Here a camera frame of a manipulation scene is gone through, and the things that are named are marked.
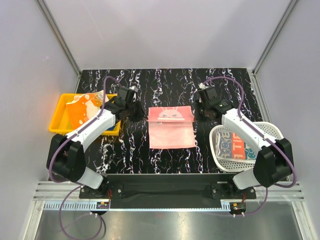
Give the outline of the pink white towel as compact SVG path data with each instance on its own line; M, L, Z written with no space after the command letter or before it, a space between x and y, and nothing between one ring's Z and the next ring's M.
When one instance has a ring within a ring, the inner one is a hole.
M150 149L187 149L196 146L191 106L159 106L148 109Z

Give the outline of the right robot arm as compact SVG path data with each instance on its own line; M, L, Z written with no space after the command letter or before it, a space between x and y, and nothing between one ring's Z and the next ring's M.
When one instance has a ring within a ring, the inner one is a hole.
M239 198L255 186L268 188L289 175L295 175L292 144L261 130L241 113L240 106L222 101L213 86L198 89L196 119L215 120L238 135L253 150L254 166L234 175L227 185L228 195Z

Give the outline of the multicolour rabbit letter towel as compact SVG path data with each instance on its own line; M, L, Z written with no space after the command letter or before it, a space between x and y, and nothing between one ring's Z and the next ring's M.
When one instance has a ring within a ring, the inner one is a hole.
M218 159L253 164L256 154L250 146L232 131L215 134L215 155Z

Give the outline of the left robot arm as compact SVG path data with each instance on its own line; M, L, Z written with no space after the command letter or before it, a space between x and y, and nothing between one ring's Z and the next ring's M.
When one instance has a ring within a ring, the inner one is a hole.
M97 198L108 193L106 178L87 167L85 152L104 131L119 121L139 122L145 117L137 93L135 86L121 86L118 94L103 103L93 118L72 132L57 133L51 139L46 167L53 182L84 185Z

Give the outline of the orange patterned towel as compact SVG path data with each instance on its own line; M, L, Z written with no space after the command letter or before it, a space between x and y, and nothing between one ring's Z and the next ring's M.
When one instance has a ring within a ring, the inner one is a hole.
M101 110L103 93L101 90L75 95L71 102L66 103L66 113L73 130L79 128Z

